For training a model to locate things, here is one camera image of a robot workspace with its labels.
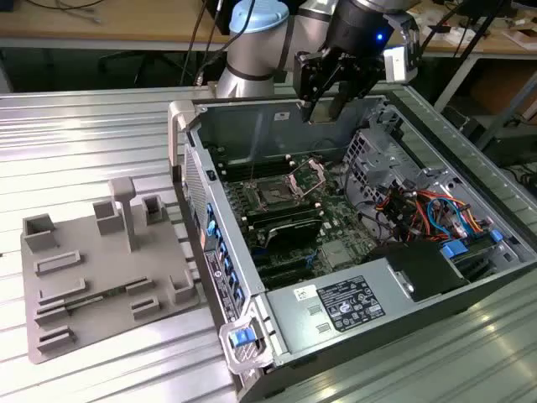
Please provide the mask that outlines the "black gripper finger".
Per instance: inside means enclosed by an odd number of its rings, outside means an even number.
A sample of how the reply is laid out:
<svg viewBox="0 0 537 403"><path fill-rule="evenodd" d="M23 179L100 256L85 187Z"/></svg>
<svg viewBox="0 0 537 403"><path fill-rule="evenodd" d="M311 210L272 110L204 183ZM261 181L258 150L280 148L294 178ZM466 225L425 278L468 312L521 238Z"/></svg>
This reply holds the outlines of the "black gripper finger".
<svg viewBox="0 0 537 403"><path fill-rule="evenodd" d="M340 63L338 93L331 102L331 116L339 117L345 105L354 98L364 98L384 78L380 57L346 59Z"/></svg>
<svg viewBox="0 0 537 403"><path fill-rule="evenodd" d="M335 81L336 59L330 52L298 52L293 73L293 88L301 100L301 119L308 122L315 105Z"/></svg>

